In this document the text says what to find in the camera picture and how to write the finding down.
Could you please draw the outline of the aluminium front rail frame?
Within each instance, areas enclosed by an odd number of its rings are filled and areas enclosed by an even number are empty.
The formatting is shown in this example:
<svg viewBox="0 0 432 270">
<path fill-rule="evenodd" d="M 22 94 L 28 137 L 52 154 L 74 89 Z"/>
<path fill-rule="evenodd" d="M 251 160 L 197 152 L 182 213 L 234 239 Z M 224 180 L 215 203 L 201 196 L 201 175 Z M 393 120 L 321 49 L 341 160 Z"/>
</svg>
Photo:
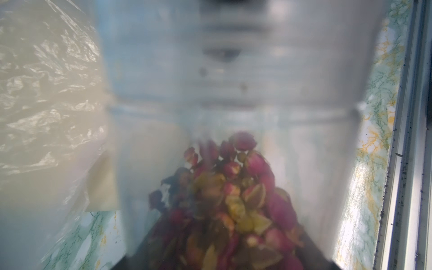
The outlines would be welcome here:
<svg viewBox="0 0 432 270">
<path fill-rule="evenodd" d="M 414 1 L 373 267 L 432 267 L 432 3 Z"/>
</svg>

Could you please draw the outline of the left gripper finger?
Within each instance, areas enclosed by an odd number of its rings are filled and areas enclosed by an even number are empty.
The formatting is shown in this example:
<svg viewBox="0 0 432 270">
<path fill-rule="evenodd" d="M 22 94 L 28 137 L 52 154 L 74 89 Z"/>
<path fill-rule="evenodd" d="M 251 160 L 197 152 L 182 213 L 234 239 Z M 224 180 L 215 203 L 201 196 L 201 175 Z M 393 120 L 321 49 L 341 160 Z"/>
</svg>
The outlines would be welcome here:
<svg viewBox="0 0 432 270">
<path fill-rule="evenodd" d="M 324 257 L 307 234 L 303 234 L 300 240 L 304 246 L 297 248 L 297 257 L 305 270 L 341 270 L 335 262 Z"/>
</svg>

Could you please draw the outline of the cream plastic trash bin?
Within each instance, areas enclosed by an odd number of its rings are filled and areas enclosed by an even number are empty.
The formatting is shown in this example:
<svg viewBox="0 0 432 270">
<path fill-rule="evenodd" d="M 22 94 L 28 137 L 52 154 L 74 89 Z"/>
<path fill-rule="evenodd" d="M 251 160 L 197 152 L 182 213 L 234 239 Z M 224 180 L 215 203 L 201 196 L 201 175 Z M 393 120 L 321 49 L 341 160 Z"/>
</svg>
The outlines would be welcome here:
<svg viewBox="0 0 432 270">
<path fill-rule="evenodd" d="M 109 152 L 105 151 L 89 170 L 86 189 L 89 199 L 87 212 L 120 209 L 114 167 Z"/>
</svg>

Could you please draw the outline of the clear tea jar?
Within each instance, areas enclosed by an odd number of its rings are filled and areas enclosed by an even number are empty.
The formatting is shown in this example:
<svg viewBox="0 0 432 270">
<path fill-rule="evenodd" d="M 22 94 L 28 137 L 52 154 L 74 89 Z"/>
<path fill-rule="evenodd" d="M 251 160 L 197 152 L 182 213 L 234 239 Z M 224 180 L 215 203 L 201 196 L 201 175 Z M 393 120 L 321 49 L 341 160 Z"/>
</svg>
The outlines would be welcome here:
<svg viewBox="0 0 432 270">
<path fill-rule="evenodd" d="M 97 1 L 118 270 L 333 261 L 384 1 Z"/>
</svg>

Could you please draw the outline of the clear plastic bin liner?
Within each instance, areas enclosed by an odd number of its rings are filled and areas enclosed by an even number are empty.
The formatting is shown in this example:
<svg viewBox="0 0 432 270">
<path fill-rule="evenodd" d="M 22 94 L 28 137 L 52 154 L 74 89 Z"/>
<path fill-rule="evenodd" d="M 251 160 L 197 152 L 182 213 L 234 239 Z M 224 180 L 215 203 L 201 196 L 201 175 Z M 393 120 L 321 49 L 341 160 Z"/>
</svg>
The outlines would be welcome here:
<svg viewBox="0 0 432 270">
<path fill-rule="evenodd" d="M 1 2 L 1 268 L 41 270 L 89 204 L 103 151 L 101 52 L 87 1 Z"/>
</svg>

